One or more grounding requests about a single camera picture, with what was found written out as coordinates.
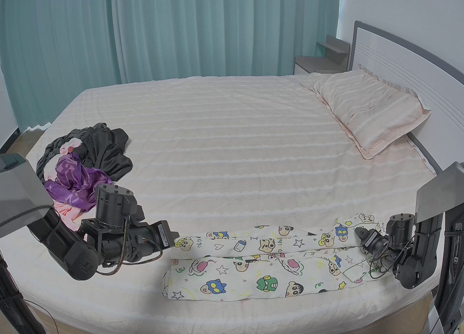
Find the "purple satin cloth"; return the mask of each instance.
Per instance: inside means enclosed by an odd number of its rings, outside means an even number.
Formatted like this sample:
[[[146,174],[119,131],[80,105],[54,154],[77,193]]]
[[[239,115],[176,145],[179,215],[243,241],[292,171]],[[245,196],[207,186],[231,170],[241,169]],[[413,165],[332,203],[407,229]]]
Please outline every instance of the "purple satin cloth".
[[[111,183],[105,172],[84,167],[79,156],[73,153],[60,157],[56,171],[57,179],[48,180],[44,184],[49,195],[56,201],[83,211],[88,211],[96,205],[95,191],[98,185]]]

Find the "striped bed sheet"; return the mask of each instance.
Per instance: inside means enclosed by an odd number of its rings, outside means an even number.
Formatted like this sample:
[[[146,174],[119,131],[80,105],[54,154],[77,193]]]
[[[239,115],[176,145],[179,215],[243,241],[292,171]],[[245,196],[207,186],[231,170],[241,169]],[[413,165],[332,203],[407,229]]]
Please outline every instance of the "striped bed sheet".
[[[363,159],[300,84],[306,77],[192,77],[86,90],[27,159],[35,167],[45,146],[73,128],[123,128],[134,168],[118,184],[134,191],[149,223],[166,219],[181,235],[260,224],[304,229],[338,214],[386,222],[414,213],[417,189],[432,178],[419,153],[402,137]],[[113,277],[79,282],[26,228],[0,239],[0,249],[26,298],[95,334],[341,333],[420,299],[439,275],[411,291],[390,276],[285,301],[177,302],[161,294],[168,252]]]

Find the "black garment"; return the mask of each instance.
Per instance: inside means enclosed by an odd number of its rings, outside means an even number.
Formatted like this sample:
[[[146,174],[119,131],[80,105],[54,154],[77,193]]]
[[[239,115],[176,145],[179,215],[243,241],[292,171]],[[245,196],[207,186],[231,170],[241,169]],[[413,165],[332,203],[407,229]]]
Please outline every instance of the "black garment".
[[[52,143],[49,143],[47,147],[45,147],[45,152],[43,153],[43,156],[40,158],[40,160],[37,162],[37,167],[35,170],[35,174],[42,181],[42,183],[45,183],[45,181],[43,180],[45,165],[47,165],[47,163],[51,160],[52,157],[54,157],[56,154],[59,154],[59,149],[61,148],[61,146],[63,146],[67,141],[71,140],[71,138],[81,139],[84,136],[85,132],[87,132],[87,129],[89,128],[73,129],[67,135],[58,137]],[[95,124],[93,128],[106,128],[106,123],[99,122],[98,124]]]
[[[124,130],[105,126],[88,128],[81,137],[82,144],[73,152],[77,153],[82,165],[105,172],[111,180],[119,180],[133,167],[131,160],[123,155],[129,139]]]

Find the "teal curtain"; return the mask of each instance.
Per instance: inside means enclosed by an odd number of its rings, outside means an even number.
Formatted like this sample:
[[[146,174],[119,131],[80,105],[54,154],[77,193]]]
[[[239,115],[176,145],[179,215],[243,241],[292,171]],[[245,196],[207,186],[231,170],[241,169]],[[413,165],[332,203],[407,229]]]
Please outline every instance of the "teal curtain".
[[[87,88],[193,75],[286,75],[336,35],[339,0],[0,0],[20,128]]]

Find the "pillow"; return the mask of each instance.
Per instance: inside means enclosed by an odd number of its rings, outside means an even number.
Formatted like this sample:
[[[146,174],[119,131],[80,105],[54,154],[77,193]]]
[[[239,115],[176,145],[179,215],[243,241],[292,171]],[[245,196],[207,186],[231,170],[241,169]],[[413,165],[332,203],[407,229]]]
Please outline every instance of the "pillow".
[[[430,115],[412,90],[379,81],[365,69],[312,73],[304,87],[332,111],[365,159],[373,158]]]

